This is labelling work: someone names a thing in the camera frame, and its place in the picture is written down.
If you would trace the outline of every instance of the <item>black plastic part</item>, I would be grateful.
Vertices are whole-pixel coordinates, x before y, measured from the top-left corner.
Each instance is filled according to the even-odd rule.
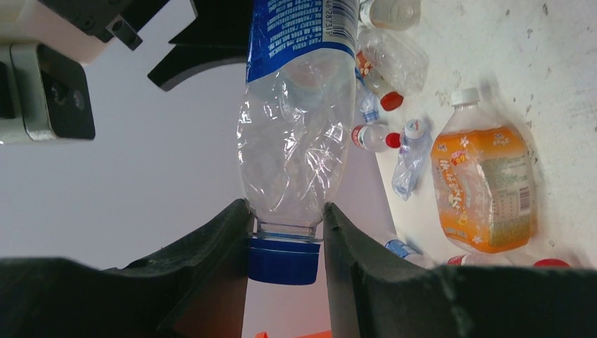
[[[253,216],[237,200],[122,270],[0,260],[2,337],[240,337]]]
[[[165,91],[204,70],[246,62],[252,0],[192,3],[197,18],[170,41],[174,49],[148,75]]]
[[[39,0],[76,28],[85,34],[95,36],[102,42],[110,41],[113,34],[110,33],[114,20],[122,13],[133,0]],[[129,34],[137,36],[137,31],[130,30],[125,38],[121,34],[118,37],[131,50],[141,44],[140,38],[132,38]]]
[[[393,255],[330,204],[325,267],[341,338],[595,337],[593,270],[428,271]]]
[[[169,0],[134,0],[121,16],[129,25],[140,31],[167,3]]]
[[[0,62],[0,118],[15,118],[15,106],[8,84],[8,66]]]

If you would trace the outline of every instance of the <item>orange bottle label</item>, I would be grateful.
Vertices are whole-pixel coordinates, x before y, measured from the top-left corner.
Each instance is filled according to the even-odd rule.
[[[529,241],[534,227],[527,147],[511,129],[439,135],[432,165],[447,237],[489,253]]]

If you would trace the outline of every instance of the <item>orange juice bottle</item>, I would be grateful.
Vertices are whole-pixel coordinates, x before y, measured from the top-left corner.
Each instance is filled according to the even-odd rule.
[[[534,183],[518,131],[477,105],[477,89],[455,92],[455,112],[432,149],[444,234],[469,251],[524,246],[534,233]]]

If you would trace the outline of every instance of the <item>white wall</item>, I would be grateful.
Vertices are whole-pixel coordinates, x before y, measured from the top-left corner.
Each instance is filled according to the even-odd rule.
[[[0,256],[66,256],[123,267],[209,221],[244,195],[235,128],[244,65],[210,70],[170,93],[146,74],[193,19],[171,1],[133,53],[112,44],[87,68],[97,138],[0,148]],[[392,229],[372,154],[352,148],[336,202],[370,232]],[[243,338],[329,329],[323,255],[309,287],[249,282]]]

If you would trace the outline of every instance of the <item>barcode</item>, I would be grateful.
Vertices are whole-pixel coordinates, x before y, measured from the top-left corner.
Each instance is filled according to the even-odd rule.
[[[520,193],[520,212],[531,209],[531,192],[528,187],[519,190]]]
[[[357,27],[357,0],[327,0],[326,7],[332,10],[331,30],[326,31],[330,37],[344,38],[355,46],[354,34]]]

